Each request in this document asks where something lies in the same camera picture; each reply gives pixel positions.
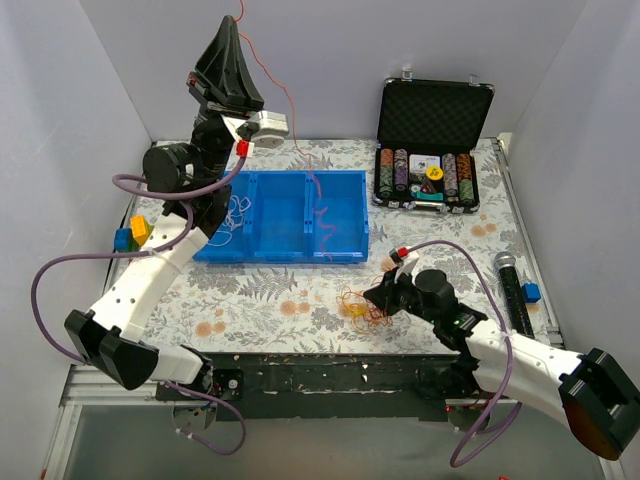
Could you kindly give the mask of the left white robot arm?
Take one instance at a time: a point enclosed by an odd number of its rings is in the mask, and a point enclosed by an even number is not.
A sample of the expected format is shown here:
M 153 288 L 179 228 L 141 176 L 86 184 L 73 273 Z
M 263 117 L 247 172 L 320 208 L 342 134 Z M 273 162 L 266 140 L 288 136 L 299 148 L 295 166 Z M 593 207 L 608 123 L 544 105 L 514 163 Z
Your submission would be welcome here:
M 246 158 L 264 105 L 249 74 L 235 19 L 227 15 L 190 72 L 200 108 L 191 139 L 153 147 L 143 157 L 144 196 L 163 211 L 143 246 L 111 289 L 87 311 L 72 311 L 64 327 L 81 358 L 134 390 L 148 380 L 178 383 L 193 400 L 213 386 L 205 358 L 190 347 L 150 346 L 146 324 L 182 269 L 226 217 L 231 155 Z

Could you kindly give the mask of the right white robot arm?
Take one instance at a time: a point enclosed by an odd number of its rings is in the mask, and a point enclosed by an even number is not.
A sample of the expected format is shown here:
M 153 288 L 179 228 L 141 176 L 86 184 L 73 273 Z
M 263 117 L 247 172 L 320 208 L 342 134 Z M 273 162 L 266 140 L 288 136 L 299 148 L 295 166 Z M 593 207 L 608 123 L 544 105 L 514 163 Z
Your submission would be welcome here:
M 388 315 L 405 311 L 432 324 L 447 348 L 470 362 L 452 373 L 464 397 L 492 391 L 566 426 L 592 453 L 617 460 L 639 432 L 639 390 L 609 353 L 557 349 L 499 324 L 455 296 L 440 270 L 389 271 L 365 298 Z

